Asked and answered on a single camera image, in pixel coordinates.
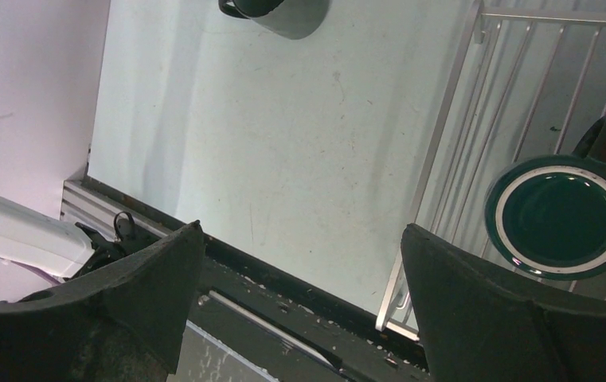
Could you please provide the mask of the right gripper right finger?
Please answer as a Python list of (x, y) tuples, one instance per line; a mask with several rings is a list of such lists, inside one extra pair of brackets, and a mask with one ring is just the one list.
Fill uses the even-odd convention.
[(521, 276), (416, 224), (401, 239), (437, 381), (606, 381), (606, 301)]

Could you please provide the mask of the dark green mug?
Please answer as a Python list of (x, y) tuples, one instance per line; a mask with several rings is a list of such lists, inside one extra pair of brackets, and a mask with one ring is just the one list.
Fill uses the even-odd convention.
[(483, 213), (490, 242), (522, 271), (556, 280), (606, 271), (606, 116), (570, 154), (506, 167)]

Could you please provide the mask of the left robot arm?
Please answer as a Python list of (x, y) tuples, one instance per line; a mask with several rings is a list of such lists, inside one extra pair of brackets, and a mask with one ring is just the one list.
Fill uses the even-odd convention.
[(94, 253), (92, 240), (76, 225), (0, 197), (0, 259), (71, 278)]

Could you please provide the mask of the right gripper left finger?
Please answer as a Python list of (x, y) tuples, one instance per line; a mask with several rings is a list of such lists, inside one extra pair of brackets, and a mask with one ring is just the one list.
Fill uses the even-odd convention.
[(0, 381), (164, 381), (205, 257), (198, 221), (18, 302), (0, 302)]

